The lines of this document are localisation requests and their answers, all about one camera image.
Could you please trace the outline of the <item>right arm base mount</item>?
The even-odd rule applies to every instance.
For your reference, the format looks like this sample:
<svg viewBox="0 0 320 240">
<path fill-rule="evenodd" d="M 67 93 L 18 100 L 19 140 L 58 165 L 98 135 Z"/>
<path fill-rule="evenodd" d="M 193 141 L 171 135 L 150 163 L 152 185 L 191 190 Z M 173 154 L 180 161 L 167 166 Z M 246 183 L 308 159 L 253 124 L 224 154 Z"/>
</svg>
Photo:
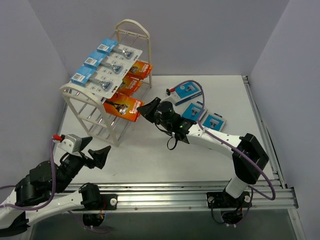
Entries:
<svg viewBox="0 0 320 240">
<path fill-rule="evenodd" d="M 251 196 L 249 192 L 244 191 L 240 197 L 233 198 L 228 193 L 222 192 L 207 192 L 207 205 L 211 209 L 237 209 L 241 207 L 248 207 Z"/>
</svg>

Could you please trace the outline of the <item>orange Gillette Fusion box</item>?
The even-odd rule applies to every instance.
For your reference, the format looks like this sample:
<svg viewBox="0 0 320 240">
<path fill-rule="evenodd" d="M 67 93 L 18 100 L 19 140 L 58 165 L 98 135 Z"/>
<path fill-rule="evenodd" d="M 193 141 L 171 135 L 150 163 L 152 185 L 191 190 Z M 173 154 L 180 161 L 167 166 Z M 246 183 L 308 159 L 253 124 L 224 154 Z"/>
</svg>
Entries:
<svg viewBox="0 0 320 240">
<path fill-rule="evenodd" d="M 144 80 L 148 77 L 153 69 L 153 65 L 144 61 L 137 60 L 128 70 L 127 76 Z"/>
</svg>

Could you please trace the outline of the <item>blue Gillette razor blister pack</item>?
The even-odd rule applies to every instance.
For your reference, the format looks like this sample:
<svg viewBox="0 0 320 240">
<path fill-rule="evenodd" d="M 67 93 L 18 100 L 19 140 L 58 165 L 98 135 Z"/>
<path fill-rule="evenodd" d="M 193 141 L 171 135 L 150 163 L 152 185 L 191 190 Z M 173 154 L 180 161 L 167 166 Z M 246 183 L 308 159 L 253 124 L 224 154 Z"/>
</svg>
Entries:
<svg viewBox="0 0 320 240">
<path fill-rule="evenodd" d="M 96 48 L 99 53 L 120 60 L 136 61 L 143 53 L 142 50 L 119 44 L 118 41 L 105 38 Z"/>
</svg>

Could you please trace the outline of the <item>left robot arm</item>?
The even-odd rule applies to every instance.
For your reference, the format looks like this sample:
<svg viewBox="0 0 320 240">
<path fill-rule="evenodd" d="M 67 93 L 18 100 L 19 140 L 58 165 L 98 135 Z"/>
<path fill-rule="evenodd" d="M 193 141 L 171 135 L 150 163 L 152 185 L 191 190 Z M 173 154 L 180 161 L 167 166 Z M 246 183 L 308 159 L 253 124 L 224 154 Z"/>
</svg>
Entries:
<svg viewBox="0 0 320 240">
<path fill-rule="evenodd" d="M 83 167 L 103 169 L 111 146 L 98 150 L 83 150 L 92 137 L 74 134 L 53 135 L 50 144 L 56 143 L 65 153 L 56 164 L 53 146 L 49 146 L 49 160 L 39 163 L 22 178 L 0 205 L 0 235 L 9 237 L 24 233 L 32 225 L 51 216 L 73 210 L 105 210 L 96 184 L 85 183 L 76 191 L 56 198 L 63 193 Z"/>
</svg>

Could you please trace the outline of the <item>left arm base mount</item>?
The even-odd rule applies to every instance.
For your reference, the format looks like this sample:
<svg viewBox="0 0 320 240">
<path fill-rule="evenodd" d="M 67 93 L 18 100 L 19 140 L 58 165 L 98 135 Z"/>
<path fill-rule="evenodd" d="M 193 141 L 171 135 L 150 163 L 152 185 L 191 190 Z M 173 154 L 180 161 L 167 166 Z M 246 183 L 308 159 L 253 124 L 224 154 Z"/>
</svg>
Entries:
<svg viewBox="0 0 320 240">
<path fill-rule="evenodd" d="M 118 204 L 118 195 L 115 193 L 91 196 L 81 202 L 86 211 L 115 211 Z"/>
</svg>

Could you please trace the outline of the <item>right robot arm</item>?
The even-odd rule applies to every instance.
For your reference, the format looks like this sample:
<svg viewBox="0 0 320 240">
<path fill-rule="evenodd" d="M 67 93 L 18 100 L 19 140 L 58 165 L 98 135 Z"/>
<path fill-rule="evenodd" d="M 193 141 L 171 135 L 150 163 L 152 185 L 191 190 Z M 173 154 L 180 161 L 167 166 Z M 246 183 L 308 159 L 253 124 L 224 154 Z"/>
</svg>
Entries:
<svg viewBox="0 0 320 240">
<path fill-rule="evenodd" d="M 258 139 L 250 133 L 230 135 L 213 130 L 176 113 L 173 104 L 156 97 L 137 111 L 161 132 L 176 142 L 201 146 L 230 158 L 234 176 L 222 193 L 223 203 L 234 206 L 245 189 L 256 184 L 269 162 L 269 157 Z"/>
</svg>

